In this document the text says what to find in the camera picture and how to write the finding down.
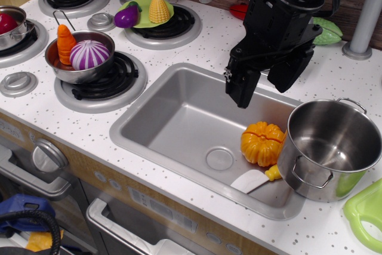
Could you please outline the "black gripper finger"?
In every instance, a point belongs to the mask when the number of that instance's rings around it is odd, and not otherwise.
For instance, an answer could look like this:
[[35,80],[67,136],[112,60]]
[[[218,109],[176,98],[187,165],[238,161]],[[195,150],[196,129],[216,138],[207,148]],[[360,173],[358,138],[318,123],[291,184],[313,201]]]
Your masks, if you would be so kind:
[[269,70],[267,80],[280,93],[286,92],[305,70],[313,54],[314,47],[295,49]]
[[260,76],[261,73],[257,70],[232,73],[230,69],[224,69],[225,92],[237,104],[237,107],[243,109],[248,107]]

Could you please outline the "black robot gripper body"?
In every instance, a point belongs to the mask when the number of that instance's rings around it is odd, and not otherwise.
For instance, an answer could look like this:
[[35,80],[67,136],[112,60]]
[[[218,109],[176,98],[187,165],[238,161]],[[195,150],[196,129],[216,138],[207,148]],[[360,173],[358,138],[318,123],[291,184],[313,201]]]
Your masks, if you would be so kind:
[[245,37],[230,52],[232,73],[269,70],[297,48],[313,46],[322,31],[310,23],[324,0],[249,0]]

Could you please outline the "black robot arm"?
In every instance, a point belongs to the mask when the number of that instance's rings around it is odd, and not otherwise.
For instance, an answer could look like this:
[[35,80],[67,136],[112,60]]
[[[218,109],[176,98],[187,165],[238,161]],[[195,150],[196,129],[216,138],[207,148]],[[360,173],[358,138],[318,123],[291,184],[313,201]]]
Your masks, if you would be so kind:
[[[245,36],[230,52],[225,68],[226,94],[240,108],[248,107],[261,72],[284,93],[305,70],[314,54],[313,41],[322,33],[311,18],[325,0],[249,0]],[[332,0],[330,14],[337,11]]]

